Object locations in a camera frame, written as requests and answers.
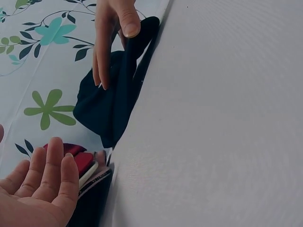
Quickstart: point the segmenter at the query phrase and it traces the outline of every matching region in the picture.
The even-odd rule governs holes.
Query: hand
[[[3,127],[0,126],[0,141]],[[65,227],[76,208],[78,168],[63,143],[52,138],[47,151],[36,148],[31,161],[21,161],[0,180],[0,226]]]
[[[105,90],[109,87],[109,57],[114,30],[118,28],[124,48],[126,38],[133,38],[140,32],[141,24],[134,2],[135,0],[97,0],[93,78],[96,86],[102,83]]]

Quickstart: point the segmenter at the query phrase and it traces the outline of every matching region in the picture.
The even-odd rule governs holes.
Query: floral tablecloth
[[[167,0],[137,0],[141,19],[164,14]],[[50,137],[102,149],[100,137],[72,111],[92,65],[96,0],[2,0],[0,3],[0,177]],[[122,49],[116,38],[113,50]]]

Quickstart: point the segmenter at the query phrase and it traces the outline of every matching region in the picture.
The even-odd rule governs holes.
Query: black fabric
[[[86,192],[77,202],[77,207],[67,227],[98,227],[107,201],[113,172]]]
[[[137,59],[156,37],[159,24],[156,17],[144,19],[139,35],[128,40],[125,51],[111,53],[108,90],[95,86],[92,70],[80,84],[73,114],[101,137],[105,148],[114,147],[127,127],[150,61],[143,58],[137,67]]]

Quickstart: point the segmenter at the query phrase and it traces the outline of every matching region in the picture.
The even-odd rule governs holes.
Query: folded clothing
[[[125,51],[111,53],[108,90],[95,86],[92,70],[80,84],[73,114],[81,124],[101,137],[105,148],[114,147],[127,127],[150,59],[143,57],[138,67],[137,60],[157,36],[159,24],[157,17],[144,19],[140,33],[128,40]]]

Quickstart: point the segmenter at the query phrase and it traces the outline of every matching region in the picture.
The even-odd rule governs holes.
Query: white cloth
[[[105,227],[303,227],[303,1],[174,0]]]

